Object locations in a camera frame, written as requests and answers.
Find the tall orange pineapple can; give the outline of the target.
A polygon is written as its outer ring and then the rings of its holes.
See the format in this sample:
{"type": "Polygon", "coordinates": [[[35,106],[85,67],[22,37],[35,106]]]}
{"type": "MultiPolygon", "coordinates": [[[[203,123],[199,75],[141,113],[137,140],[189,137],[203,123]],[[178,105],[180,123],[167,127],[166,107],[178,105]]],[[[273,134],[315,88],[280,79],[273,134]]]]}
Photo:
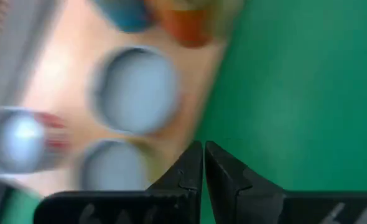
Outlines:
{"type": "Polygon", "coordinates": [[[202,47],[213,38],[216,0],[147,0],[156,19],[180,45],[202,47]]]}

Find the green table mat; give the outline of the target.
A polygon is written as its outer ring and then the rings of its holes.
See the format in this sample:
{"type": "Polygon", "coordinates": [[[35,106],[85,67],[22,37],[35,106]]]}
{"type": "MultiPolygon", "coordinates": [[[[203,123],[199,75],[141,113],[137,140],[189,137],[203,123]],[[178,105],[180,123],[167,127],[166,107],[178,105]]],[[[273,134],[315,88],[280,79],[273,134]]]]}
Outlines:
{"type": "Polygon", "coordinates": [[[192,139],[287,190],[367,191],[367,0],[216,0],[211,28],[227,45],[192,139]]]}

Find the tall blue-green can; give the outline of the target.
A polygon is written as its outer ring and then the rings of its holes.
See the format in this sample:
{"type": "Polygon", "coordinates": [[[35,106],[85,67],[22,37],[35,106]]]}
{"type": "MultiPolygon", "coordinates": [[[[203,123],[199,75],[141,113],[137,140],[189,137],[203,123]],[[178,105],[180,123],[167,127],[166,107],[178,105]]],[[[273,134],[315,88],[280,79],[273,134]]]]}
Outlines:
{"type": "Polygon", "coordinates": [[[154,23],[144,0],[90,0],[119,30],[142,32],[154,23]]]}

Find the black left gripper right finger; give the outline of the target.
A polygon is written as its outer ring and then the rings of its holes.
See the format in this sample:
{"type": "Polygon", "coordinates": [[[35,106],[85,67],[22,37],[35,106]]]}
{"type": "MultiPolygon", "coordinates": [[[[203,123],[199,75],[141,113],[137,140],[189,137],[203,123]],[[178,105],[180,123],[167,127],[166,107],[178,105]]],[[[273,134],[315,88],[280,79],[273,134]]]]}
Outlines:
{"type": "Polygon", "coordinates": [[[216,224],[278,224],[284,190],[213,141],[205,144],[205,172],[216,224]]]}

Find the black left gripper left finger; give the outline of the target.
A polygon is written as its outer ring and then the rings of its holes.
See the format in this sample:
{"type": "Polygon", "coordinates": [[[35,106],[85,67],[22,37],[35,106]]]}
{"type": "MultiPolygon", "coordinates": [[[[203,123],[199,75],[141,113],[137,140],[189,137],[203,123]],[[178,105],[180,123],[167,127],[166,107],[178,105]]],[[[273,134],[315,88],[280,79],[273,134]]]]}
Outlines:
{"type": "Polygon", "coordinates": [[[184,189],[200,194],[202,184],[203,148],[200,141],[194,141],[148,190],[184,189]]]}

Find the short red and white can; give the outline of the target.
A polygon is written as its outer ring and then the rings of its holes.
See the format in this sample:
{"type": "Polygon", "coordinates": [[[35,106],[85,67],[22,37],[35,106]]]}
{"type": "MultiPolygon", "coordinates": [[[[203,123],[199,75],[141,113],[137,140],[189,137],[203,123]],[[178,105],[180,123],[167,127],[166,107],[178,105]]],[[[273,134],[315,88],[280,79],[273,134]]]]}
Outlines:
{"type": "Polygon", "coordinates": [[[66,122],[54,114],[0,108],[0,175],[54,169],[70,152],[66,122]]]}

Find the yellow and blue labelled can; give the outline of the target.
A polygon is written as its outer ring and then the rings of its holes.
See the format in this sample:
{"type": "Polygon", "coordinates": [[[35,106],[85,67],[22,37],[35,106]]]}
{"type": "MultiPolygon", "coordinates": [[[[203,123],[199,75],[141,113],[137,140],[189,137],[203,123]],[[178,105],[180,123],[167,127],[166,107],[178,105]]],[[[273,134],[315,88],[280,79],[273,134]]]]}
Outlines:
{"type": "Polygon", "coordinates": [[[93,67],[87,102],[108,129],[150,134],[163,128],[179,108],[179,73],[171,59],[155,47],[113,49],[93,67]]]}

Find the wooden shelf with black frame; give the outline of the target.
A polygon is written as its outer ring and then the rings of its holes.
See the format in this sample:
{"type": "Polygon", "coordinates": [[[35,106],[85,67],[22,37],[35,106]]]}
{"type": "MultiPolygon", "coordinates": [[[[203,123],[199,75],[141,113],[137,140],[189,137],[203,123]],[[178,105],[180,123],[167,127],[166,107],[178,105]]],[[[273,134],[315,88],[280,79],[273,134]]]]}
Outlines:
{"type": "Polygon", "coordinates": [[[120,138],[97,120],[90,108],[88,89],[99,60],[111,50],[131,44],[154,46],[173,61],[180,75],[180,106],[173,120],[160,131],[130,136],[129,140],[149,151],[151,181],[176,161],[193,138],[227,41],[215,40],[188,49],[158,26],[126,34],[107,22],[88,0],[63,0],[21,104],[62,117],[72,153],[58,169],[18,175],[18,183],[43,196],[73,190],[75,159],[99,139],[120,138]]]}

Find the short yellow-green can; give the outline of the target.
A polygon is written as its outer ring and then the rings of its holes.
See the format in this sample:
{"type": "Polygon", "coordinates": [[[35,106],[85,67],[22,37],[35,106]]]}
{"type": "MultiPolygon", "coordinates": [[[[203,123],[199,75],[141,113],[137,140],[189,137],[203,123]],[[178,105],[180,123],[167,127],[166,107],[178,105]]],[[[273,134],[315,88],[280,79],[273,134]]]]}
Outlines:
{"type": "Polygon", "coordinates": [[[89,191],[146,190],[152,184],[151,156],[121,139],[93,143],[77,161],[76,187],[89,191]]]}

